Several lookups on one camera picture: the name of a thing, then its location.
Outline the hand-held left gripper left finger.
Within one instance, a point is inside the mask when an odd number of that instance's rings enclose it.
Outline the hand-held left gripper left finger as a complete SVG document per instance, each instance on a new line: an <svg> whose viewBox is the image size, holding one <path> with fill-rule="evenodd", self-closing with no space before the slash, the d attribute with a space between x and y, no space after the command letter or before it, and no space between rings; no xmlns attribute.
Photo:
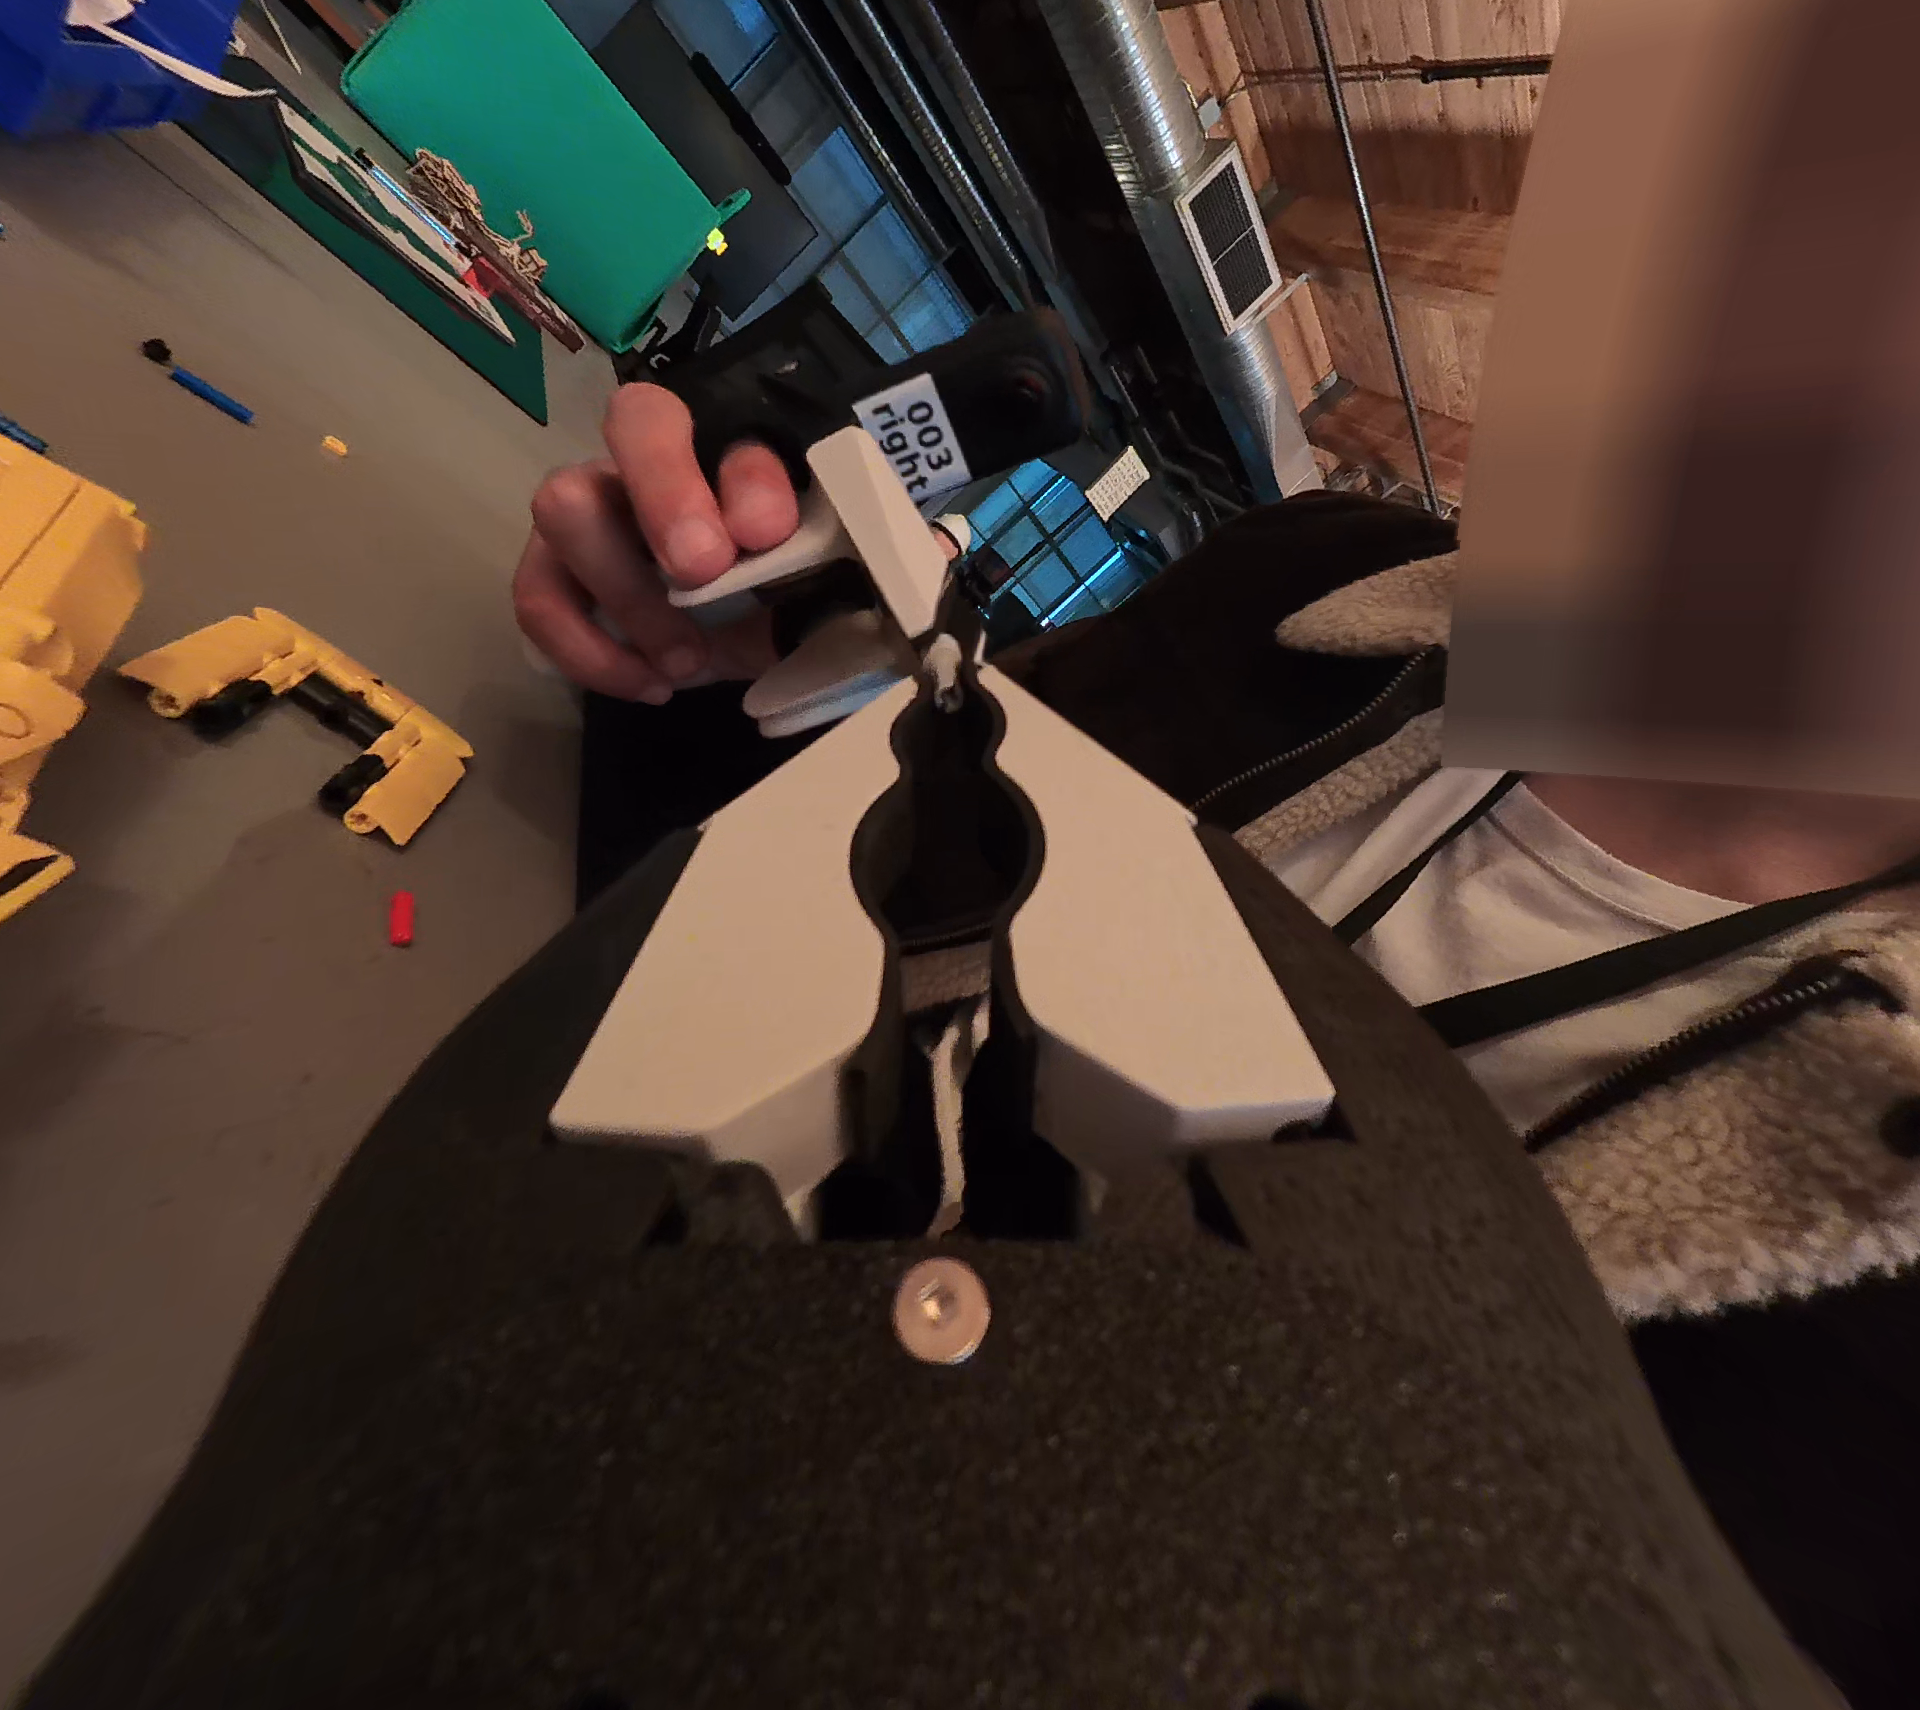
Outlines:
<svg viewBox="0 0 1920 1710"><path fill-rule="evenodd" d="M899 940L881 925L901 794L906 673L712 812L668 861L668 895L547 1110L564 1144L753 1166L776 1203L818 1199L917 1238L942 1220L943 1146L901 1033Z"/></svg>

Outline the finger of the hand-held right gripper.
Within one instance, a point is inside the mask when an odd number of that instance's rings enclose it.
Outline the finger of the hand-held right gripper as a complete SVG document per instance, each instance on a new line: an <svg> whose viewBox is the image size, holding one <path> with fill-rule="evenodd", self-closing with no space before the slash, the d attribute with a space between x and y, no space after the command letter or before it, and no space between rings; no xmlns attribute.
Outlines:
<svg viewBox="0 0 1920 1710"><path fill-rule="evenodd" d="M901 639L917 643L933 638L955 553L950 536L922 518L872 436L866 427L842 427L818 438L809 449L809 471Z"/></svg>

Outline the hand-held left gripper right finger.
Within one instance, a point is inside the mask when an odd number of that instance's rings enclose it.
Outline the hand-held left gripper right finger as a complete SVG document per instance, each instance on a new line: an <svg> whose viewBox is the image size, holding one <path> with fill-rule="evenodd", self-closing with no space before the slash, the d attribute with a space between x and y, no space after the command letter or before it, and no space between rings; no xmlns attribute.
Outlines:
<svg viewBox="0 0 1920 1710"><path fill-rule="evenodd" d="M992 945L965 1151L1188 1154L1323 1123L1334 1082L1191 812L997 666L959 689Z"/></svg>

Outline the yellow black brick subassembly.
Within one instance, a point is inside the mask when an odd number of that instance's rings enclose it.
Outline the yellow black brick subassembly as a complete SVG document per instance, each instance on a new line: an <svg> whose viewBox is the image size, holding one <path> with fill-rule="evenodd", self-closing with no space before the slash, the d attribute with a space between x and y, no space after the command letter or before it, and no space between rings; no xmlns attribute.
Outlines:
<svg viewBox="0 0 1920 1710"><path fill-rule="evenodd" d="M293 706L353 746L315 802L352 836L406 847L465 781L472 746L432 710L279 610L207 626L119 666L150 710L200 742Z"/></svg>

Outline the yellow toy brick car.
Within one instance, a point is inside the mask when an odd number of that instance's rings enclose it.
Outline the yellow toy brick car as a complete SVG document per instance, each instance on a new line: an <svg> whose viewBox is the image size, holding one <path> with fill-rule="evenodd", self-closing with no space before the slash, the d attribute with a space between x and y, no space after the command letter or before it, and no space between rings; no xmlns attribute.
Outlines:
<svg viewBox="0 0 1920 1710"><path fill-rule="evenodd" d="M24 822L44 757L136 612L145 544L131 498L5 438L5 918L77 869Z"/></svg>

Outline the person's right hand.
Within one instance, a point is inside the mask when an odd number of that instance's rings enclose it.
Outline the person's right hand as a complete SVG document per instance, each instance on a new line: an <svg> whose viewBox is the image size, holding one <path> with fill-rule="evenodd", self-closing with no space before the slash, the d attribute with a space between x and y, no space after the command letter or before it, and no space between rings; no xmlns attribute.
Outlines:
<svg viewBox="0 0 1920 1710"><path fill-rule="evenodd" d="M602 458L533 493L513 569L524 643L578 689L632 706L764 673L776 662L764 610L702 630L669 590L710 586L795 534L799 494L781 458L734 444L706 478L694 417L660 385L619 385L602 444Z"/></svg>

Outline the person's white shirt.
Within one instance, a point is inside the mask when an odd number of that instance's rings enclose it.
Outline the person's white shirt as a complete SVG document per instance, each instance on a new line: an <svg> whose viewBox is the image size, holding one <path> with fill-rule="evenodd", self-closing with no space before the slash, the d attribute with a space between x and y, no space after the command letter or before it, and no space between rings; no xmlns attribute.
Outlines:
<svg viewBox="0 0 1920 1710"><path fill-rule="evenodd" d="M1323 922L1338 922L1412 861L1493 784L1484 770L1440 770L1390 802L1273 857L1270 869ZM1530 978L1586 956L1734 916L1731 902L1644 875L1569 832L1522 784L1432 855L1407 899L1356 940L1408 1006ZM1618 1062L1752 998L1781 945L1727 956L1479 1048L1460 1048L1516 1130L1530 1130Z"/></svg>

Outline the small wooden model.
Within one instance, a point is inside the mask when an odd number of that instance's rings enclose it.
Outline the small wooden model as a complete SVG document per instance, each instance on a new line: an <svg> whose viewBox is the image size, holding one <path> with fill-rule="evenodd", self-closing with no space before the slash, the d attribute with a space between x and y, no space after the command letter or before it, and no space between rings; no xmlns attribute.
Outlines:
<svg viewBox="0 0 1920 1710"><path fill-rule="evenodd" d="M489 220L480 192L457 171L453 160L415 150L406 164L412 197L457 242L470 259L482 259L510 282L542 291L547 262L533 249L536 224L513 209L513 233Z"/></svg>

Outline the scattered small brick pins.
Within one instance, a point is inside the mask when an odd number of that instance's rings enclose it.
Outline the scattered small brick pins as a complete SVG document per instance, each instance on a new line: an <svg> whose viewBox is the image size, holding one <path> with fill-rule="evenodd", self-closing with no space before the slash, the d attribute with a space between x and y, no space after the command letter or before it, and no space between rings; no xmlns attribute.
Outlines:
<svg viewBox="0 0 1920 1710"><path fill-rule="evenodd" d="M200 402L207 409L213 409L218 417L225 417L227 422L241 422L241 427L293 427L293 430L312 430L310 422L302 418L291 418L286 413L268 413L268 418L259 417L259 409L227 398L227 390L213 385L211 378L178 366L176 351L166 338L159 337L150 337L136 342L136 356L162 378L171 383L178 393ZM348 463L352 458L352 444L340 438L336 430L312 430L312 444L320 455L327 455L331 463Z"/></svg>

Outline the silver ventilation duct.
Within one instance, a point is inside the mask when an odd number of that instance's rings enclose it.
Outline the silver ventilation duct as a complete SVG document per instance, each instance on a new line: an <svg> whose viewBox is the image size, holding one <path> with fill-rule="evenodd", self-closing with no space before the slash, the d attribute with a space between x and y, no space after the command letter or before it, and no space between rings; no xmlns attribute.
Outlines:
<svg viewBox="0 0 1920 1710"><path fill-rule="evenodd" d="M1270 323L1220 323L1205 262L1178 216L1209 141L1154 0L1036 0L1093 121L1141 253L1167 287L1195 378L1259 502L1323 485Z"/></svg>

